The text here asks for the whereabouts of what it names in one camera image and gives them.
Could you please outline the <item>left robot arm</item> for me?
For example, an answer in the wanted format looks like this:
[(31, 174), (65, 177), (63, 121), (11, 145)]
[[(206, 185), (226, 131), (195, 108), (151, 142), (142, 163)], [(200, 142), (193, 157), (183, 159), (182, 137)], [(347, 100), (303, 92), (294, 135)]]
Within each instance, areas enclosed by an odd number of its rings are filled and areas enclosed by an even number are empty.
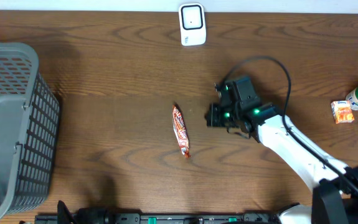
[(104, 208), (80, 208), (73, 214), (63, 201), (57, 204), (58, 224), (115, 224), (115, 221), (114, 215)]

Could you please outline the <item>red Top chocolate bar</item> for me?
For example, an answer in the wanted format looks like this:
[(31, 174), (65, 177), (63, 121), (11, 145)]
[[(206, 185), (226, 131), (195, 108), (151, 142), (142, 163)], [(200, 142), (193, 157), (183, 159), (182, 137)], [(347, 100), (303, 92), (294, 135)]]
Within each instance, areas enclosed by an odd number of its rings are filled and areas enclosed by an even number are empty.
[(187, 135), (186, 125), (177, 105), (172, 106), (172, 123), (179, 149), (184, 157), (188, 159), (191, 156), (189, 154), (189, 138)]

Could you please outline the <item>orange small snack packet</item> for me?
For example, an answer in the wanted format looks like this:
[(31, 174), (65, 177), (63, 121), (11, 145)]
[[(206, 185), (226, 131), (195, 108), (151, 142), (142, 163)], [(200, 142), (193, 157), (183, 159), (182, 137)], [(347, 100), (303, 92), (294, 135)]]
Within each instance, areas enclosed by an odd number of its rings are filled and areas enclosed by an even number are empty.
[(335, 123), (351, 123), (354, 121), (349, 101), (333, 101), (331, 103), (332, 115)]

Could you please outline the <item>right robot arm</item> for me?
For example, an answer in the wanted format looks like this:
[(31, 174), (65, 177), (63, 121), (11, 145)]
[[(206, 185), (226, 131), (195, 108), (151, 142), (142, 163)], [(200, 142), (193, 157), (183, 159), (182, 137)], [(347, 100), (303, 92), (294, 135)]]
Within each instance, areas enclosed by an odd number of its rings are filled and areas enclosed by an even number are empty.
[(358, 223), (358, 166), (350, 167), (312, 142), (275, 105), (263, 104), (248, 77), (215, 86), (219, 102), (205, 118), (209, 127), (239, 128), (279, 155), (312, 192), (310, 207), (290, 205), (271, 223)]

